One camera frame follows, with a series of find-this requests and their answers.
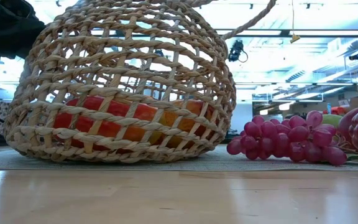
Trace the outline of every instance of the woven rope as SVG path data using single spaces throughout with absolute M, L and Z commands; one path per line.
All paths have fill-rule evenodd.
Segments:
M 225 64 L 226 44 L 193 9 L 211 1 L 80 0 L 67 8 L 41 32 L 25 60 L 4 126 L 8 144 L 24 156 L 53 161 L 172 162 L 213 150 L 230 126 L 236 88 Z M 125 37 L 112 38 L 115 30 Z M 99 108 L 83 106 L 91 96 L 103 97 Z M 72 99 L 76 105 L 66 105 Z M 197 110 L 194 100 L 201 102 Z M 113 101 L 129 109 L 112 114 Z M 153 116 L 136 117 L 145 105 L 154 108 Z M 175 114 L 173 123 L 162 122 L 167 113 Z M 61 114 L 70 115 L 69 125 L 55 128 Z M 77 129 L 80 119 L 93 121 L 89 131 Z M 103 122 L 119 125 L 119 131 L 98 134 Z M 126 137 L 133 127 L 143 130 L 141 139 Z M 152 142 L 156 133 L 159 139 Z

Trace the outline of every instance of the grape bunch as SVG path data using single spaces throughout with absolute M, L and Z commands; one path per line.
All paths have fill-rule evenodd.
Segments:
M 231 155 L 243 153 L 250 160 L 268 159 L 271 155 L 289 157 L 293 162 L 328 161 L 334 166 L 346 162 L 346 154 L 333 140 L 336 128 L 330 124 L 321 124 L 323 115 L 310 111 L 306 120 L 300 116 L 265 121 L 262 116 L 254 116 L 246 123 L 240 136 L 227 145 Z

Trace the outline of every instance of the table surface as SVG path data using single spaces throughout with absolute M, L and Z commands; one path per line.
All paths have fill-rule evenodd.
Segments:
M 358 223 L 358 172 L 1 170 L 0 223 Z

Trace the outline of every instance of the gray mat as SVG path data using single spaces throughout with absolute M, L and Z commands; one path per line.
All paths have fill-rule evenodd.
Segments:
M 340 167 L 326 164 L 294 163 L 288 159 L 270 158 L 249 161 L 245 155 L 230 156 L 225 146 L 203 154 L 197 159 L 170 164 L 143 162 L 138 164 L 106 164 L 87 162 L 55 163 L 21 156 L 9 150 L 0 152 L 0 169 L 74 169 L 74 170 L 193 170 L 193 171 L 246 171 L 246 170 L 358 170 L 358 162 L 347 162 Z

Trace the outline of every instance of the wicker basket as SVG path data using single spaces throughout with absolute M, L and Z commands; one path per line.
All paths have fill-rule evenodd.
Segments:
M 224 40 L 275 1 L 223 37 L 192 8 L 209 2 L 81 0 L 67 8 L 25 60 L 7 143 L 53 161 L 172 162 L 213 150 L 236 106 Z M 86 106 L 95 99 L 97 107 Z

